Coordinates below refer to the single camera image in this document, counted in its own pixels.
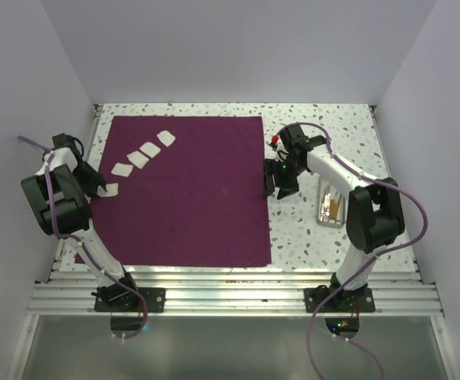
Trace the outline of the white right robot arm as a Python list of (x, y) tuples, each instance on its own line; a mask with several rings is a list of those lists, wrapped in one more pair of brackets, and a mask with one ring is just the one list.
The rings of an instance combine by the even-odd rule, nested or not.
[(336, 310), (348, 310), (357, 301), (356, 291), (367, 286), (374, 258), (405, 232), (397, 182), (379, 179), (335, 154), (328, 133), (307, 136), (300, 123), (283, 127), (272, 137), (274, 158), (264, 160), (264, 197), (278, 193), (281, 200), (299, 192), (298, 177), (316, 173), (347, 201), (346, 234), (350, 245), (336, 271), (329, 301)]

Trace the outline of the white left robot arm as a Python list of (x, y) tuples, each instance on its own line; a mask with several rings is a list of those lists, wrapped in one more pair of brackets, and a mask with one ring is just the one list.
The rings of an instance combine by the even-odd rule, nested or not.
[(135, 309), (141, 300), (131, 274), (97, 236), (89, 200), (106, 190), (103, 176), (84, 160), (82, 142), (68, 134), (52, 138), (52, 147), (19, 136), (42, 150), (42, 166), (21, 181), (21, 188), (42, 231), (68, 244), (97, 280), (95, 295), (122, 310)]

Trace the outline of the steel instrument tray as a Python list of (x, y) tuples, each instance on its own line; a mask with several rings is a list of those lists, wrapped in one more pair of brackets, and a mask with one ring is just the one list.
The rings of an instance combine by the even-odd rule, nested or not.
[(346, 199), (330, 182), (320, 177), (318, 183), (317, 217), (320, 226), (341, 229), (346, 224)]

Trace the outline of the steel forceps scissors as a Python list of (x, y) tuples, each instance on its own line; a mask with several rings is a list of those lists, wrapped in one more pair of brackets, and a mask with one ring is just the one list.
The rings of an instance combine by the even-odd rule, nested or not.
[(327, 188), (322, 197), (320, 206), (320, 220), (322, 222), (329, 222), (330, 220), (330, 204), (331, 204), (331, 193)]

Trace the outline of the orange bandage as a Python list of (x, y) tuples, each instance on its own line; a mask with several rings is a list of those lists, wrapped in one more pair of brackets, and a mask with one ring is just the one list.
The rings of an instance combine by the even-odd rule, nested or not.
[(336, 201), (334, 199), (331, 199), (330, 200), (330, 205), (329, 205), (329, 217), (332, 220), (337, 220), (339, 208), (340, 208), (340, 206), (336, 205)]

